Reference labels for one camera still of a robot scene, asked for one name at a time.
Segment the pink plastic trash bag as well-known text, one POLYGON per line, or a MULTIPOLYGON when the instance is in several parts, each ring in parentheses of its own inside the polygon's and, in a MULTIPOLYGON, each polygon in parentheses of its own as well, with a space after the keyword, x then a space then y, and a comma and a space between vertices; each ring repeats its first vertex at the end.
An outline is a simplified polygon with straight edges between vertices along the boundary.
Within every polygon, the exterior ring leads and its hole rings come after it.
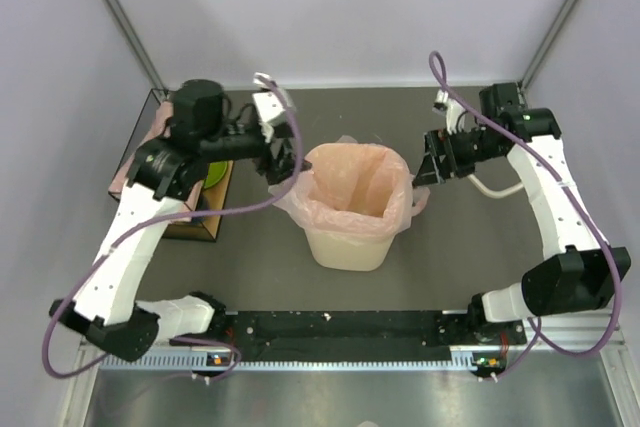
POLYGON ((414 175, 393 149, 358 143, 343 136, 313 148, 312 164, 290 191, 280 183, 269 188, 284 196, 275 206, 307 232, 356 239, 393 237, 411 226, 426 207, 427 187, 415 187, 414 175))

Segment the cream plastic trash bin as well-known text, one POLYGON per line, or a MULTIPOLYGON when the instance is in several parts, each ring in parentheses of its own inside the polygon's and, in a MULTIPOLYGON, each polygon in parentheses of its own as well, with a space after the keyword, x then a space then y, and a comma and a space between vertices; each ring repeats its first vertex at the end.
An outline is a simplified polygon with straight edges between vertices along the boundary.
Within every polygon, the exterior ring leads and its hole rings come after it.
POLYGON ((382 239, 356 239, 304 232, 312 256, 321 266, 359 272, 369 272, 380 267, 398 235, 382 239))

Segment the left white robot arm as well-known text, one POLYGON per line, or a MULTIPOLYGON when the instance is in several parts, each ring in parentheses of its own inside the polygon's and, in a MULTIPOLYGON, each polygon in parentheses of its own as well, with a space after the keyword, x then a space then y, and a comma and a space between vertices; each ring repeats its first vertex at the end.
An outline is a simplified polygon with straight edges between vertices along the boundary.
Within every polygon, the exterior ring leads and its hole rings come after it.
POLYGON ((195 334, 216 343, 226 334, 224 308, 194 293, 180 299, 140 302, 139 284, 170 223, 262 210, 252 206, 191 211, 187 201, 211 164, 251 160, 256 172, 284 197, 305 161, 295 108, 268 75, 253 78, 257 92, 238 115, 215 81, 186 81, 170 96, 170 112, 159 133, 134 152, 118 208, 86 279, 50 309, 61 324, 107 354, 133 362, 156 342, 195 334))

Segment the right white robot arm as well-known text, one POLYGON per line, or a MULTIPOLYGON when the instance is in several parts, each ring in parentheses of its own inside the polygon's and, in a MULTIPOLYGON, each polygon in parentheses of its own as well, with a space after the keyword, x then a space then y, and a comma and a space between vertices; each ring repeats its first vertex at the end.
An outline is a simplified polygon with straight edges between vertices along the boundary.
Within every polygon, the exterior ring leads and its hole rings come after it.
POLYGON ((611 246, 597 227, 588 225, 554 114, 527 107, 515 83, 482 89, 480 101, 475 127, 465 129, 466 109, 448 92, 438 91, 434 109, 445 115, 446 125, 425 134, 425 153, 413 184, 469 178, 477 164, 499 157, 520 178, 539 228, 543 260, 519 282, 472 297, 467 331, 487 343, 510 322, 606 307, 615 295, 615 280, 624 278, 631 259, 626 248, 611 246))

